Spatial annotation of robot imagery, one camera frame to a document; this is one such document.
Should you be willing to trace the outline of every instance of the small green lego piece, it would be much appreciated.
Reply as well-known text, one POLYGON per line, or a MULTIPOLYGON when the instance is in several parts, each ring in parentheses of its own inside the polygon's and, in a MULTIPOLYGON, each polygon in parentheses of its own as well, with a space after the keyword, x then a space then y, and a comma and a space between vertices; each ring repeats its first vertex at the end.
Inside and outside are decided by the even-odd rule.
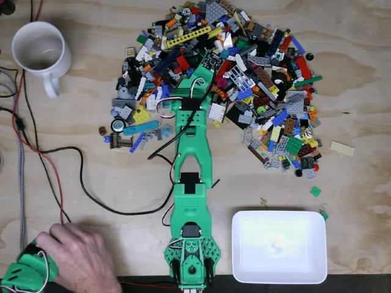
POLYGON ((285 146, 285 151, 290 154, 297 155, 301 146, 303 145, 303 141, 301 139, 297 139, 294 136, 291 136, 288 139, 287 145, 285 146))
POLYGON ((319 188, 319 187, 316 187, 316 186, 314 186, 312 189, 311 189, 311 191, 310 191, 310 193, 314 196, 314 197, 318 197, 319 196, 319 194, 322 192, 322 190, 319 188))
POLYGON ((325 211, 322 211, 320 210, 319 213, 322 215, 323 219, 326 221, 327 218, 329 217, 329 215, 325 212, 325 211))
POLYGON ((294 87, 298 88, 304 84, 310 84, 314 81, 321 81, 323 79, 322 75, 318 75, 318 76, 315 76, 313 78, 308 78, 308 79, 305 79, 303 81, 298 81, 298 82, 295 82, 293 85, 294 87))
POLYGON ((148 38, 147 38, 146 36, 144 36, 144 35, 139 35, 139 36, 137 37, 137 42, 144 44, 145 41, 146 41, 147 39, 148 39, 148 38))

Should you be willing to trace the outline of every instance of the finger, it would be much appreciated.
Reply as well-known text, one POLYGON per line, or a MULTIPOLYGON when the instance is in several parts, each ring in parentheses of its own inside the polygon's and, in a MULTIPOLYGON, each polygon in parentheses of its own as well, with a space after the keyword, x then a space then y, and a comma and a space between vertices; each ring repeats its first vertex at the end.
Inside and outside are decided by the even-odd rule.
POLYGON ((50 256, 56 259, 57 255, 62 251, 62 245, 46 232, 41 232, 35 239, 37 245, 46 251, 50 256))
POLYGON ((49 233, 62 244, 71 244, 78 240, 74 234, 60 224, 54 224, 50 227, 49 233))
POLYGON ((66 229, 68 229, 74 235, 78 236, 80 239, 86 239, 88 237, 91 237, 91 233, 82 229, 80 226, 75 225, 74 223, 67 223, 64 226, 66 227, 66 229))

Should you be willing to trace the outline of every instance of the wood grain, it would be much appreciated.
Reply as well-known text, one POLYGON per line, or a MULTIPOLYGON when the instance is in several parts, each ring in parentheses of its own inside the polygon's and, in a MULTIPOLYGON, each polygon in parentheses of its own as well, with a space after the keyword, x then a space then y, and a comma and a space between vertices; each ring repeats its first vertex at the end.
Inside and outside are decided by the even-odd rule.
MULTIPOLYGON (((27 75, 29 97, 43 148, 81 147, 86 155, 86 186, 109 206, 140 211, 160 205, 170 189, 164 161, 147 161, 160 143, 142 151, 109 150, 98 127, 111 121, 111 98, 128 46, 136 46, 142 29, 164 19, 181 1, 52 0, 45 1, 41 20, 55 24, 73 53, 71 70, 60 80, 61 98, 45 96, 42 83, 27 75)), ((322 125, 316 129, 323 147, 318 177, 264 170, 240 144, 233 123, 208 125, 214 178, 221 182, 208 193, 213 235, 222 250, 217 273, 231 273, 231 220, 242 208, 293 208, 329 214, 329 273, 391 273, 391 5, 389 1, 240 1, 261 24, 289 27, 303 47, 315 54, 310 66, 323 75, 313 103, 322 125), (354 157, 329 150, 331 140, 356 148, 354 157), (315 198, 312 186, 322 189, 315 198)), ((0 17, 0 65, 14 67, 10 42, 29 18, 29 1, 17 2, 12 16, 0 17)), ((2 99, 2 106, 11 101, 2 99)), ((28 124, 26 103, 20 114, 28 124)), ((173 158, 172 148, 164 151, 173 158)), ((7 113, 0 114, 0 275, 18 254, 19 199, 16 140, 7 113)), ((64 151, 51 156, 59 169, 65 209, 74 222, 101 233, 120 275, 168 273, 163 250, 169 229, 163 212, 123 217, 93 204, 82 192, 79 157, 64 151)), ((58 222, 59 211, 36 154, 26 155, 28 241, 58 222)))

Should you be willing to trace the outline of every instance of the white plastic tray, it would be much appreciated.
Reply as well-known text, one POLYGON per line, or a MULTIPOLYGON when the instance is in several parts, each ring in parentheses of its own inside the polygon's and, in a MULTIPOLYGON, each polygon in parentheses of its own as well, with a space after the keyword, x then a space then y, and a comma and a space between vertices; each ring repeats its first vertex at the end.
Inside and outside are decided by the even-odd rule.
POLYGON ((322 283, 327 277, 324 219, 305 211, 237 212, 232 269, 242 283, 322 283))

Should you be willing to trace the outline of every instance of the robotic arm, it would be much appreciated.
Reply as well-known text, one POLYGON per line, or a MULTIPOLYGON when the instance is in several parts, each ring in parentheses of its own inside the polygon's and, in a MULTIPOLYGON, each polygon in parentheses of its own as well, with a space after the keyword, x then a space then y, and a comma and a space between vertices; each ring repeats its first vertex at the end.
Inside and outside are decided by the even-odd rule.
POLYGON ((199 293, 206 284, 211 286, 220 259, 220 249, 211 236, 211 216, 206 207, 206 189, 212 186, 206 116, 211 101, 208 87, 213 82, 213 72, 208 65, 209 60, 205 58, 192 76, 183 79, 172 92, 172 96, 183 98, 172 103, 177 134, 193 116, 185 133, 176 142, 174 209, 170 219, 172 239, 164 252, 171 275, 185 293, 199 293), (189 155, 196 158, 200 174, 180 172, 189 155))

